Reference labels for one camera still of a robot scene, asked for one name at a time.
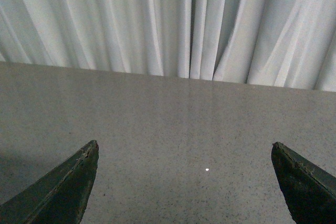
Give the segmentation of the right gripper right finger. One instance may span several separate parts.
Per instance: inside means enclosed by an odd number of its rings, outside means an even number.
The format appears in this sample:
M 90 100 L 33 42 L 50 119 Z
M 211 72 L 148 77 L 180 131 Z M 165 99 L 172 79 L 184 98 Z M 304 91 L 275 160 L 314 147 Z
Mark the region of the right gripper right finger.
M 295 223 L 335 223 L 335 177 L 280 142 L 271 161 Z

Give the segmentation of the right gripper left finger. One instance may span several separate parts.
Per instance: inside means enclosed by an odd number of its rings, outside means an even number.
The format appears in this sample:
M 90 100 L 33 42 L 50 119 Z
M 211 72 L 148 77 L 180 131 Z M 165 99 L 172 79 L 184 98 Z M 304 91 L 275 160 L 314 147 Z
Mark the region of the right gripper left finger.
M 1 205 L 1 223 L 80 223 L 94 184 L 99 146 L 92 140 Z

